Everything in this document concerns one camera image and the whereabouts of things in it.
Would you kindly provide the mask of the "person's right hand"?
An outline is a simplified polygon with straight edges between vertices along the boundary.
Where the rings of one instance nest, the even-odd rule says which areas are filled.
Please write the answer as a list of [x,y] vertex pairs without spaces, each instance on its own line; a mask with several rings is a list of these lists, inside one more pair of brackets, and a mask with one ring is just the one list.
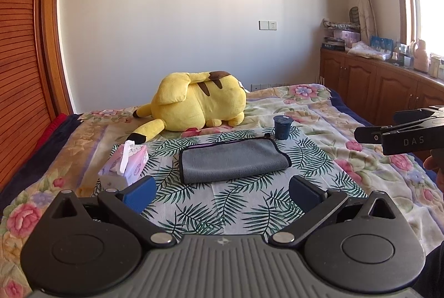
[[444,175],[443,175],[443,171],[439,168],[439,165],[435,161],[433,156],[429,156],[424,161],[424,168],[426,170],[433,170],[433,171],[435,171],[437,173],[436,185],[440,189],[440,191],[444,192]]

